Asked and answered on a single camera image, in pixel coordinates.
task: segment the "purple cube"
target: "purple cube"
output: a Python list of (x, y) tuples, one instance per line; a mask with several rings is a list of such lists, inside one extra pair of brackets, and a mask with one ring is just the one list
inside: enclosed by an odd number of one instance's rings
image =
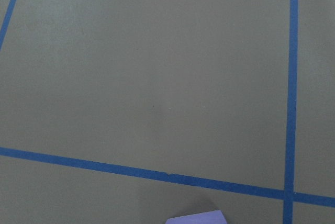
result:
[(227, 224), (220, 210), (171, 218), (165, 224)]

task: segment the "purple object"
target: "purple object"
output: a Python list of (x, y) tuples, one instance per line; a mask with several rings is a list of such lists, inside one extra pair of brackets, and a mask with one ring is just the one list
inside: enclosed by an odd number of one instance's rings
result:
[(220, 210), (171, 218), (165, 224), (227, 224)]

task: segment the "vertical blue line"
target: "vertical blue line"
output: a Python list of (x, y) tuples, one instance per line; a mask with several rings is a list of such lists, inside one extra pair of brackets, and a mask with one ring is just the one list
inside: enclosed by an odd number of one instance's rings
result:
[(292, 224), (298, 65), (298, 0), (290, 0), (283, 223)]
[(6, 11), (6, 14), (5, 14), (5, 17), (4, 17), (4, 21), (3, 21), (2, 26), (1, 26), (1, 30), (0, 30), (0, 51), (1, 51), (1, 47), (2, 47), (2, 44), (3, 44), (4, 39), (5, 39), (5, 35), (6, 35), (7, 29), (8, 29), (10, 18), (12, 17), (12, 13), (13, 13), (13, 10), (14, 10), (14, 7), (15, 7), (15, 3), (16, 3), (16, 0), (10, 0), (9, 1), (7, 11)]

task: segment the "blue line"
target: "blue line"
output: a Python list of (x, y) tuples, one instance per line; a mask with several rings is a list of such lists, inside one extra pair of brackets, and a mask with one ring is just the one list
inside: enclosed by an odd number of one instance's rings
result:
[(128, 166), (106, 164), (88, 160), (79, 160), (55, 155), (48, 155), (35, 152), (27, 152), (0, 147), (0, 155), (12, 158), (33, 160), (43, 163), (77, 167), (82, 169), (121, 174), (138, 178), (147, 178), (150, 180), (177, 183), (189, 186), (198, 186), (203, 188), (216, 189), (221, 191), (261, 196), (273, 199), (283, 199), (284, 192), (279, 189), (263, 188), (257, 186), (243, 185), (231, 182), (209, 180), (207, 178), (191, 177), (179, 174), (170, 174)]
[(297, 64), (298, 64), (298, 0), (290, 0), (289, 12), (289, 56), (288, 56), (288, 94), (285, 152), (285, 183), (283, 223), (293, 221), (295, 130), (297, 104)]
[(313, 204), (313, 205), (335, 208), (335, 198), (332, 198), (332, 197), (295, 193), (294, 201), (306, 203), (306, 204)]
[(10, 22), (10, 18), (12, 17), (12, 14), (13, 14), (15, 3), (16, 3), (16, 0), (10, 0), (9, 1), (7, 11), (6, 11), (6, 14), (5, 14), (5, 17), (4, 17), (4, 21), (3, 21), (2, 26), (1, 26), (1, 30), (0, 30), (0, 51), (1, 51), (2, 44), (3, 44), (4, 39), (5, 39), (5, 36), (6, 36), (6, 32), (7, 32), (7, 29), (8, 29), (9, 22)]

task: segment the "concrete floor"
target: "concrete floor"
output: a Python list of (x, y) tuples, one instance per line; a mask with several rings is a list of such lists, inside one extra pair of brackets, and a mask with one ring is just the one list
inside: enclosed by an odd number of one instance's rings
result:
[[(0, 20), (9, 0), (0, 0)], [(299, 0), (295, 191), (335, 197), (334, 0)], [(0, 147), (283, 189), (289, 0), (17, 0)], [(281, 200), (0, 157), (1, 223), (163, 224)], [(294, 223), (335, 210), (295, 203)]]

